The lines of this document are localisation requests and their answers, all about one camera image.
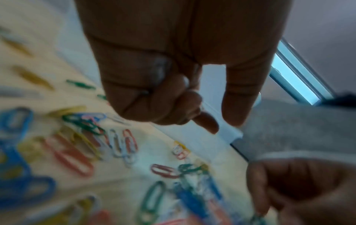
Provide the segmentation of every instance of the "table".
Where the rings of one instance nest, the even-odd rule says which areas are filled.
[[[22,9],[26,8],[26,11],[17,10],[22,13],[21,17],[15,13],[15,9],[18,9],[19,6]],[[59,129],[61,127],[60,120],[44,116],[55,109],[86,105],[87,112],[114,113],[106,101],[96,97],[97,94],[104,94],[102,89],[85,90],[65,82],[66,79],[73,79],[94,85],[56,55],[52,43],[60,21],[58,15],[49,13],[48,10],[41,5],[41,1],[35,0],[4,0],[0,3],[0,25],[26,39],[30,51],[34,54],[34,57],[25,56],[0,42],[1,84],[36,90],[42,95],[42,98],[39,99],[0,98],[1,110],[25,106],[34,111],[34,121],[27,137],[48,136]],[[43,21],[43,26],[38,26],[35,24],[37,20],[46,21]],[[21,65],[36,72],[50,82],[55,87],[55,91],[47,90],[22,79],[11,70],[12,65]],[[167,184],[173,182],[152,174],[149,167],[153,163],[172,167],[181,164],[170,153],[174,140],[149,123],[131,122],[131,126],[126,126],[106,120],[103,127],[129,128],[132,131],[140,149],[139,160],[132,168],[126,168],[121,160],[99,161],[95,163],[95,175],[92,178],[84,179],[61,168],[54,163],[51,157],[46,157],[45,160],[32,164],[32,169],[34,174],[49,175],[56,179],[58,190],[55,197],[32,208],[0,212],[2,224],[13,224],[31,212],[45,208],[48,204],[70,199],[72,196],[85,192],[94,192],[101,197],[103,207],[111,212],[115,224],[135,224],[135,214],[148,187],[158,180],[164,180]],[[189,142],[193,142],[195,139],[214,140],[216,138],[207,133],[205,135],[206,137],[192,137],[185,144],[189,145]],[[247,162],[230,146],[221,146],[221,149],[219,146],[215,147],[219,153],[210,163],[219,187],[240,212],[245,216],[251,216],[252,206],[245,182]],[[172,198],[165,197],[161,209],[164,210],[166,206],[172,204],[172,201]],[[273,212],[269,213],[266,218],[269,224],[274,224],[275,214]]]

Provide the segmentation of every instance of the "table surface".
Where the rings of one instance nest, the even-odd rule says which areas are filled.
[[[34,121],[27,138],[37,135],[48,136],[62,126],[60,120],[44,116],[55,109],[86,105],[87,112],[114,113],[106,101],[96,97],[97,94],[104,94],[102,89],[86,90],[65,82],[66,79],[73,79],[93,84],[56,55],[53,43],[60,29],[60,15],[51,13],[41,1],[36,0],[3,0],[0,2],[0,15],[0,26],[9,28],[24,38],[34,54],[34,57],[28,57],[0,42],[1,85],[36,90],[42,95],[39,99],[0,98],[1,110],[25,106],[34,111]],[[55,87],[55,91],[49,91],[22,79],[11,70],[13,65],[21,65],[36,72],[49,81]],[[54,198],[32,208],[0,212],[2,224],[13,224],[48,204],[55,204],[59,200],[70,199],[86,192],[93,192],[102,199],[103,208],[111,212],[114,224],[135,224],[135,214],[148,187],[158,180],[164,180],[168,185],[173,182],[152,174],[149,170],[150,165],[156,163],[176,167],[181,162],[170,153],[174,145],[172,138],[149,123],[130,124],[126,126],[106,120],[103,127],[129,128],[132,131],[139,145],[138,162],[132,168],[125,167],[122,160],[113,158],[107,162],[95,162],[94,176],[82,178],[62,168],[51,156],[46,155],[44,160],[31,164],[31,167],[34,174],[49,175],[57,181]],[[186,140],[185,144],[189,145],[197,139],[214,141],[217,138],[208,133],[204,135],[206,136],[192,137]],[[230,146],[214,147],[218,153],[209,163],[221,191],[243,215],[251,216],[253,211],[245,181],[247,162]],[[173,202],[174,198],[165,196],[161,211],[163,212],[165,206]],[[275,213],[270,212],[266,218],[269,224],[274,224]]]

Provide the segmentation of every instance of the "hand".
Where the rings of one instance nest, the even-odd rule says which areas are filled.
[[[273,206],[280,225],[351,225],[356,221],[356,168],[331,161],[253,162],[247,186],[258,214]]]
[[[222,115],[241,125],[269,73],[290,3],[76,0],[106,96],[120,116],[160,125],[192,119],[211,133],[219,127],[200,108],[202,65],[226,64]]]

